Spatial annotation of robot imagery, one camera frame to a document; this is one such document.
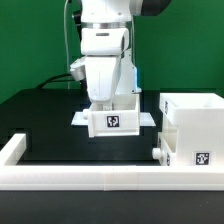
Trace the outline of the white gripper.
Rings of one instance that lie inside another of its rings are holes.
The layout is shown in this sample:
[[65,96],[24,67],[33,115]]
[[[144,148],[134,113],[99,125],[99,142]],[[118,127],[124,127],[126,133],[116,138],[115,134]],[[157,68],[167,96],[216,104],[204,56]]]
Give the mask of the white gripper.
[[121,76],[121,56],[129,46],[127,28],[82,29],[87,91],[94,103],[109,103]]

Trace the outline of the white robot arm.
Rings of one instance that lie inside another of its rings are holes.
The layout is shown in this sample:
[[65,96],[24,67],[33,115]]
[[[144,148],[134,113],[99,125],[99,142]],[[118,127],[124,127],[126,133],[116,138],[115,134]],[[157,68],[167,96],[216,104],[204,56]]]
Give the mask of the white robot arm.
[[81,0],[82,41],[87,91],[94,103],[108,104],[115,94],[137,92],[132,62],[132,19],[157,16],[172,0]]

